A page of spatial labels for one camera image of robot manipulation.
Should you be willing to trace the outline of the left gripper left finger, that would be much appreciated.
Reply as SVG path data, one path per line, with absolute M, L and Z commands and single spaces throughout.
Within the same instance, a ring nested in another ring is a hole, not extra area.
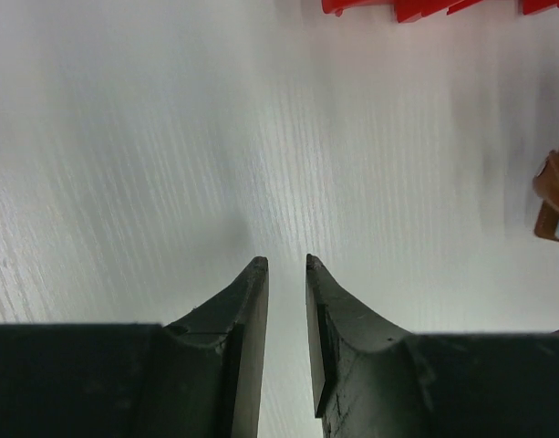
M 1 324 L 0 437 L 254 437 L 268 262 L 169 325 Z

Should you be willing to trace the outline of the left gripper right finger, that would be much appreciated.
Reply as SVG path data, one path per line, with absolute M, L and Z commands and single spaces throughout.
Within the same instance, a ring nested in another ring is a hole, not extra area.
M 309 255 L 315 416 L 327 437 L 559 437 L 559 330 L 415 334 Z

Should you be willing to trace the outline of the brown leather card holder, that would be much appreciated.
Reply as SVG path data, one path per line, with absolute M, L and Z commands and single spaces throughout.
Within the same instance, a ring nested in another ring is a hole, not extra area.
M 559 149 L 548 152 L 533 177 L 533 191 L 541 200 L 533 232 L 559 243 Z

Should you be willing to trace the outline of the red plastic card bin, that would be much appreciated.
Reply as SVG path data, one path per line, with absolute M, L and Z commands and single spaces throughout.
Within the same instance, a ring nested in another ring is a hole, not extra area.
M 342 16 L 351 8 L 387 5 L 398 23 L 410 23 L 438 12 L 450 16 L 479 3 L 482 0 L 322 0 L 321 6 L 327 15 Z M 516 5 L 520 14 L 528 16 L 559 9 L 559 0 L 521 0 Z

